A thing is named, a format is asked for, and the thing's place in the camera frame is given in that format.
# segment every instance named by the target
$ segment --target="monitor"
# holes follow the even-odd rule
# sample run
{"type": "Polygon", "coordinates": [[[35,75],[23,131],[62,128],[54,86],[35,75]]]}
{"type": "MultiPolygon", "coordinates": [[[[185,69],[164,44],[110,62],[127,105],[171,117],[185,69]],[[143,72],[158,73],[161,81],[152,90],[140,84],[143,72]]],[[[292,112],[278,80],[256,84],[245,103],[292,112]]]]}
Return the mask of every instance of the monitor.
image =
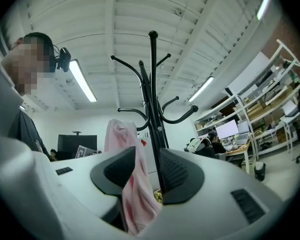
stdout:
{"type": "Polygon", "coordinates": [[[61,135],[58,137],[58,154],[62,154],[63,160],[68,157],[76,157],[78,147],[84,146],[91,150],[97,150],[97,135],[61,135]]]}
{"type": "Polygon", "coordinates": [[[249,132],[248,120],[238,123],[238,131],[240,134],[249,132]]]}
{"type": "Polygon", "coordinates": [[[215,128],[220,140],[235,135],[239,132],[236,121],[232,120],[219,127],[215,128]]]}

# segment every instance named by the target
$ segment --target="pink towel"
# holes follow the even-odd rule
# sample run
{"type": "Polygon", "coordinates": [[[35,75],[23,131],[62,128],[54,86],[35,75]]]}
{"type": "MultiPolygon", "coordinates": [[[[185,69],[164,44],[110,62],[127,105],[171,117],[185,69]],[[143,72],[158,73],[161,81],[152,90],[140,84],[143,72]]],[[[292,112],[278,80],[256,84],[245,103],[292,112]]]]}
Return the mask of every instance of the pink towel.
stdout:
{"type": "Polygon", "coordinates": [[[135,146],[135,168],[122,191],[125,221],[130,235],[140,233],[160,212],[148,179],[145,148],[133,122],[111,119],[106,129],[104,151],[135,146]]]}

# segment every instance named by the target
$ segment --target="ceiling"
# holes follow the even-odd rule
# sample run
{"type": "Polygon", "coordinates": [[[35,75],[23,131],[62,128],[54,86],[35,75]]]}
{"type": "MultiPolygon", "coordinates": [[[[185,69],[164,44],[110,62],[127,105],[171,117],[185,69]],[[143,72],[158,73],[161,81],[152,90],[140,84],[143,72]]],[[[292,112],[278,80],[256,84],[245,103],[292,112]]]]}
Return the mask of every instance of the ceiling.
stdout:
{"type": "Polygon", "coordinates": [[[188,99],[209,76],[218,76],[232,50],[256,21],[262,0],[17,0],[2,21],[8,47],[30,32],[50,36],[80,63],[97,98],[91,103],[72,73],[56,70],[24,101],[36,111],[141,107],[137,77],[110,60],[115,55],[150,73],[151,30],[158,32],[159,100],[188,99]]]}

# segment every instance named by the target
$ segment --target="fluorescent light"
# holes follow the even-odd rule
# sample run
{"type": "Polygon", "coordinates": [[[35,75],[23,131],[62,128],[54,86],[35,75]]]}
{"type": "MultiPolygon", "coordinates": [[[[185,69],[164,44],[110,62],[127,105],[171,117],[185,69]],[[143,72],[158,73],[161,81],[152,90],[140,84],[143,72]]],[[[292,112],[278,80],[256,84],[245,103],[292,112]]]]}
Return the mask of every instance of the fluorescent light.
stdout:
{"type": "Polygon", "coordinates": [[[205,83],[200,87],[199,90],[196,91],[196,93],[194,95],[192,95],[192,97],[189,99],[189,102],[192,102],[196,97],[198,97],[198,95],[200,93],[202,93],[202,91],[204,89],[207,88],[207,86],[212,82],[212,80],[215,79],[214,77],[210,76],[206,81],[205,83]]]}
{"type": "Polygon", "coordinates": [[[89,99],[90,102],[96,102],[97,99],[90,90],[86,79],[84,78],[84,75],[82,74],[79,62],[75,59],[70,61],[69,68],[71,70],[71,73],[73,74],[75,80],[79,84],[80,88],[84,92],[85,96],[89,99]]]}
{"type": "Polygon", "coordinates": [[[263,0],[262,4],[258,10],[258,13],[256,14],[256,17],[258,18],[258,20],[260,20],[262,18],[262,16],[264,15],[265,11],[268,8],[270,0],[263,0]]]}

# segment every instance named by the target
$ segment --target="black coat rack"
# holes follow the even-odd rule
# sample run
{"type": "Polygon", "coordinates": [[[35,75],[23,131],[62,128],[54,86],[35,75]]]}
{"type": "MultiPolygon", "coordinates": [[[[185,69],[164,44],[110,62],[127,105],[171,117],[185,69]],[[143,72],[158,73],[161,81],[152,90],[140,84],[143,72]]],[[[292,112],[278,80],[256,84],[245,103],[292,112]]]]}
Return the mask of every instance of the black coat rack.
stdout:
{"type": "Polygon", "coordinates": [[[160,106],[160,103],[158,101],[157,97],[157,89],[156,89],[156,71],[157,67],[164,62],[166,59],[171,57],[171,54],[168,53],[162,60],[160,60],[157,63],[157,38],[158,33],[156,31],[150,31],[148,34],[148,37],[150,38],[150,45],[151,45],[151,73],[148,77],[147,72],[145,70],[145,66],[142,60],[139,60],[139,66],[140,66],[140,72],[141,74],[131,65],[124,62],[123,60],[115,57],[114,55],[111,56],[112,60],[115,60],[129,69],[131,69],[140,82],[140,88],[142,92],[143,97],[143,105],[145,109],[145,114],[135,108],[118,108],[118,112],[136,112],[139,115],[141,115],[144,120],[145,124],[142,127],[137,127],[137,131],[142,131],[145,128],[149,127],[150,132],[150,138],[152,143],[152,149],[154,154],[154,160],[155,160],[155,166],[157,169],[157,174],[159,178],[159,184],[161,188],[162,194],[165,194],[165,186],[162,179],[162,173],[160,170],[160,148],[169,148],[166,131],[164,122],[168,124],[178,124],[185,119],[187,119],[189,116],[191,116],[193,113],[198,111],[198,106],[193,105],[189,111],[187,111],[184,115],[182,115],[177,120],[168,120],[164,117],[164,111],[165,108],[170,105],[171,103],[179,100],[179,97],[176,96],[172,100],[165,103],[162,108],[160,106]]]}

